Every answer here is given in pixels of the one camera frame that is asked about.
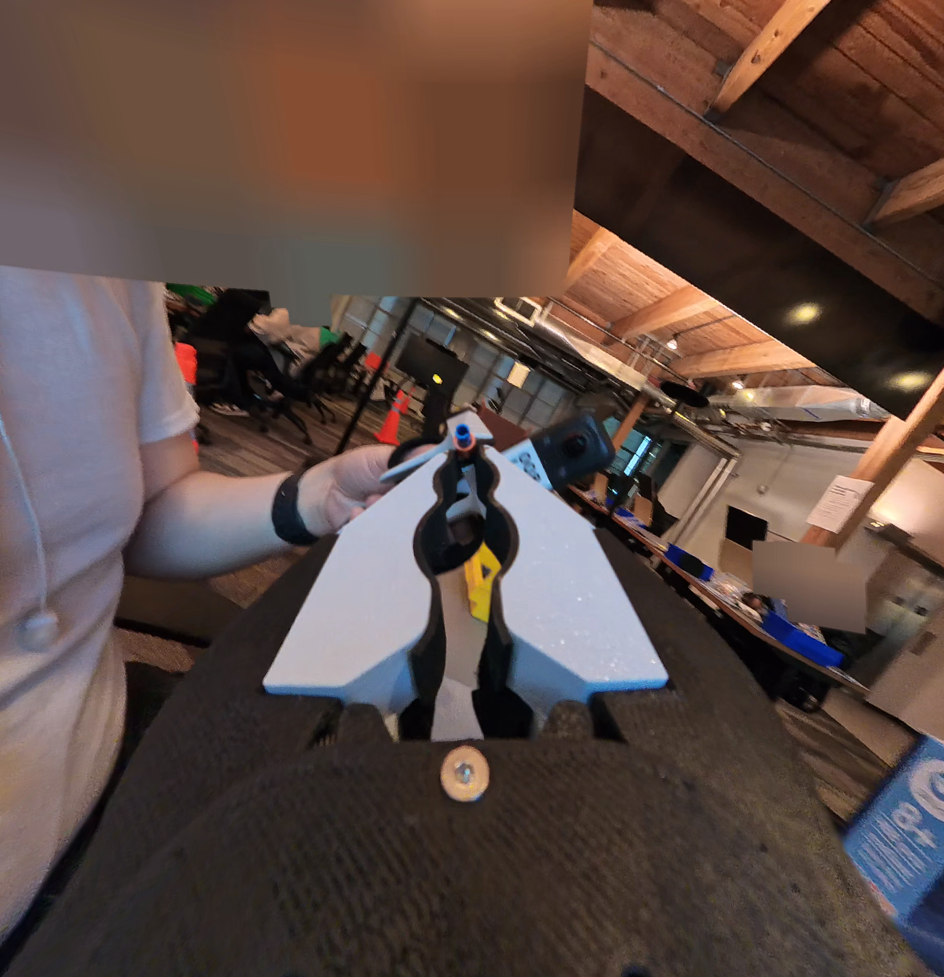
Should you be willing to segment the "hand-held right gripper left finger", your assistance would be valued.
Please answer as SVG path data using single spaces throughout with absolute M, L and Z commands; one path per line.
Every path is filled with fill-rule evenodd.
M 267 694 L 366 704 L 432 731 L 446 666 L 441 588 L 420 532 L 449 453 L 425 462 L 335 537 L 262 684 Z

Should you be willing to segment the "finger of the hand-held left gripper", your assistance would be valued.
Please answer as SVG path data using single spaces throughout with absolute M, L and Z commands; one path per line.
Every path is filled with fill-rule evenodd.
M 456 486 L 454 503 L 446 513 L 451 543 L 468 546 L 482 540 L 486 506 L 479 496 L 476 469 L 464 467 Z

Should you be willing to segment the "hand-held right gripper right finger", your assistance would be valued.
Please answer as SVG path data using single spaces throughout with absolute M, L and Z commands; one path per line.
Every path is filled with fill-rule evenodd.
M 493 448 L 475 466 L 498 561 L 472 702 L 485 737 L 529 737 L 560 702 L 669 675 L 593 527 Z

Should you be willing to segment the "person's left forearm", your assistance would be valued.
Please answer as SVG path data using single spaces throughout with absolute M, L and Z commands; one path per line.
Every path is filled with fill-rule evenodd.
M 124 552 L 126 571 L 154 580 L 201 580 L 255 566 L 290 549 L 272 504 L 283 474 L 232 478 L 198 469 L 146 472 L 146 499 Z

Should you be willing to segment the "person's left hand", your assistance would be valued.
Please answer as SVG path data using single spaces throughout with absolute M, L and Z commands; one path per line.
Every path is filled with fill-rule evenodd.
M 311 535 L 341 530 L 391 490 L 381 482 L 392 446 L 361 446 L 320 462 L 300 476 L 296 510 Z

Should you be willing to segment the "yellow plastic part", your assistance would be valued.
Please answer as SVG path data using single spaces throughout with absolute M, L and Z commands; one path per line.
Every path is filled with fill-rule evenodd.
M 492 586 L 501 569 L 502 564 L 486 544 L 480 545 L 464 564 L 469 612 L 482 623 L 490 619 Z

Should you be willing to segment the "orange traffic cone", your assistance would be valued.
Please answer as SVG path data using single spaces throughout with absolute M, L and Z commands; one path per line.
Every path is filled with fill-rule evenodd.
M 400 446 L 400 428 L 411 399 L 409 390 L 399 389 L 394 395 L 390 409 L 380 428 L 374 434 L 375 440 L 384 446 Z

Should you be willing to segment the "black wristband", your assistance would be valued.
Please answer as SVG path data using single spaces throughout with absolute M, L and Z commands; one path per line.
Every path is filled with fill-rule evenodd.
M 276 537 L 293 547 L 310 547 L 318 536 L 310 532 L 299 511 L 299 488 L 308 469 L 303 467 L 280 482 L 271 506 L 271 522 Z

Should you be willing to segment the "blue plastic bin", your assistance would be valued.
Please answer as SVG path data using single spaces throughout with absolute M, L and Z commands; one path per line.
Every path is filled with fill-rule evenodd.
M 796 652 L 818 666 L 843 668 L 844 655 L 824 641 L 809 635 L 785 617 L 770 612 L 763 619 L 763 630 L 785 648 Z
M 669 564 L 694 580 L 710 582 L 714 577 L 714 568 L 674 543 L 669 543 L 666 546 L 663 556 Z

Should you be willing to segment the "black monitor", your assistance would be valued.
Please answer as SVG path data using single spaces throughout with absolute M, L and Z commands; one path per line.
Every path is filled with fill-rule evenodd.
M 400 349 L 395 368 L 417 386 L 452 399 L 468 371 L 468 363 L 454 351 L 419 334 L 409 334 Z

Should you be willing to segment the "long work table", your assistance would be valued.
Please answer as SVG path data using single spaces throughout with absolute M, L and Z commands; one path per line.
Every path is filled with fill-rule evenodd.
M 798 706 L 807 693 L 813 693 L 810 711 L 820 709 L 832 689 L 860 702 L 866 699 L 869 688 L 847 672 L 822 665 L 768 633 L 759 614 L 741 602 L 733 587 L 721 585 L 715 574 L 707 577 L 701 570 L 695 576 L 685 569 L 676 558 L 674 544 L 651 534 L 636 519 L 618 516 L 576 486 L 560 494 L 596 528 L 609 531 L 628 549 L 645 556 L 662 580 L 726 641 L 770 699 Z

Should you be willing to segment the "black stand pole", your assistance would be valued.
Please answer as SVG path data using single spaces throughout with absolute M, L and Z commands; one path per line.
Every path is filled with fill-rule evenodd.
M 364 386 L 364 391 L 359 398 L 356 408 L 351 415 L 351 418 L 343 431 L 343 434 L 335 447 L 334 455 L 339 456 L 344 453 L 344 451 L 349 447 L 349 444 L 353 438 L 353 435 L 367 409 L 367 406 L 372 397 L 373 391 L 376 389 L 377 385 L 381 381 L 390 360 L 393 358 L 393 354 L 399 345 L 406 329 L 410 323 L 410 320 L 414 316 L 414 313 L 421 303 L 421 298 L 419 296 L 412 297 L 407 301 L 405 306 L 405 311 L 403 311 L 397 325 L 394 327 L 387 346 L 385 347 L 384 353 L 378 362 L 377 367 L 372 371 L 371 376 Z

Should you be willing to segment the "white paper sign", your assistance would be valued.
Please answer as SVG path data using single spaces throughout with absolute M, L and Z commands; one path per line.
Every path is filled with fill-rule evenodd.
M 872 489 L 873 482 L 836 476 L 806 518 L 810 528 L 838 533 Z

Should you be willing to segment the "black office chair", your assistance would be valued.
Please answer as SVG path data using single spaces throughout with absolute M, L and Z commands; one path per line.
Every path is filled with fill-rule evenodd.
M 292 405 L 313 404 L 310 387 L 285 372 L 270 347 L 251 326 L 255 316 L 269 309 L 264 290 L 227 288 L 221 291 L 188 333 L 197 353 L 198 405 L 239 409 L 246 415 L 272 405 L 272 418 L 281 416 L 300 431 L 304 444 L 313 440 Z

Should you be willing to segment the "person's white top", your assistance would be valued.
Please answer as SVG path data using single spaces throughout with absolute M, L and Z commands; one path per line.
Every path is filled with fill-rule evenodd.
M 140 450 L 196 421 L 160 284 L 0 266 L 0 948 L 111 781 Z

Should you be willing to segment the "dark blue robot toy box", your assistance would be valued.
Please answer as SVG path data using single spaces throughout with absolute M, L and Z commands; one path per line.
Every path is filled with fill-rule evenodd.
M 917 740 L 843 843 L 906 942 L 944 976 L 944 741 Z

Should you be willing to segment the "black wall screen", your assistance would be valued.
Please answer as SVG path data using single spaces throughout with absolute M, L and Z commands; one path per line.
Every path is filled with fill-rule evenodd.
M 744 509 L 729 505 L 725 517 L 724 539 L 752 551 L 756 542 L 766 541 L 768 522 Z

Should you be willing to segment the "silver air duct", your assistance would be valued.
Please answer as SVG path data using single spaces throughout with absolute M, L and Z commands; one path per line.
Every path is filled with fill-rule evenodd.
M 632 390 L 649 390 L 652 399 L 660 404 L 670 407 L 675 402 L 672 396 L 662 392 L 661 380 L 649 379 L 557 319 L 540 319 L 520 330 L 529 339 L 572 355 Z M 710 407 L 740 416 L 817 423 L 883 422 L 891 416 L 887 410 L 851 389 L 828 386 L 747 388 L 726 396 L 710 397 Z

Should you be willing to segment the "wooden post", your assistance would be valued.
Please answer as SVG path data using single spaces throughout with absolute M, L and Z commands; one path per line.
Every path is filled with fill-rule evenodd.
M 944 366 L 905 420 L 888 419 L 853 471 L 852 478 L 869 482 L 867 492 L 850 510 L 839 531 L 809 524 L 801 542 L 839 551 L 869 509 L 903 471 L 918 447 L 936 432 L 944 418 Z

